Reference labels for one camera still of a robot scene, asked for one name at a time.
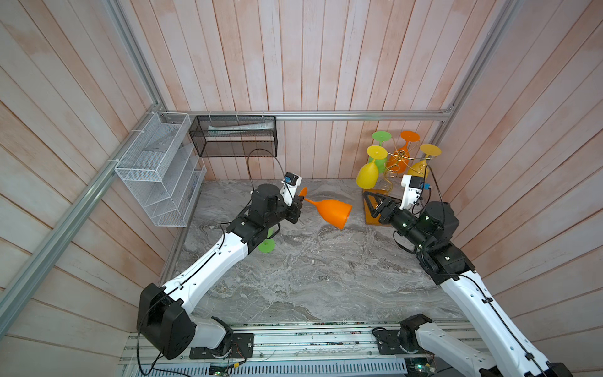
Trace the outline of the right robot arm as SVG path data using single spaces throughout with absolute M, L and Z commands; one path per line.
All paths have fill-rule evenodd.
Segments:
M 483 355 L 446 335 L 425 315 L 401 322 L 401 348 L 432 353 L 464 376 L 571 375 L 564 364 L 549 361 L 522 334 L 485 287 L 471 260 L 452 243 L 459 220 L 449 203 L 431 201 L 419 215 L 413 215 L 390 196 L 365 192 L 363 197 L 372 217 L 392 226 L 395 234 L 412 244 L 409 253 L 463 311 L 489 353 Z

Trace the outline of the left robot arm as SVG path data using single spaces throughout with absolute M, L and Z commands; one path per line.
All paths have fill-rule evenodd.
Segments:
M 303 205 L 298 194 L 301 178 L 287 175 L 283 186 L 259 185 L 251 201 L 228 222 L 217 243 L 183 273 L 162 286 L 149 284 L 138 306 L 137 330 L 168 360 L 188 347 L 213 350 L 226 356 L 232 343 L 232 328 L 212 317 L 194 322 L 190 315 L 204 295 L 237 262 L 279 231 L 284 220 L 295 224 Z

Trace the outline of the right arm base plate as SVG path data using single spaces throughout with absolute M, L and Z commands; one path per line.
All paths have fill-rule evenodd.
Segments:
M 424 354 L 434 357 L 435 354 L 424 350 L 415 339 L 410 339 L 409 332 L 403 329 L 389 330 L 383 327 L 372 329 L 372 335 L 377 343 L 380 355 L 417 355 Z

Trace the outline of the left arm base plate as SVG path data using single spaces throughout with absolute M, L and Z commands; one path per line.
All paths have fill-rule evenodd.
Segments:
M 191 360 L 226 361 L 228 358 L 249 359 L 254 351 L 254 334 L 235 332 L 226 339 L 225 346 L 217 350 L 194 347 L 189 352 Z

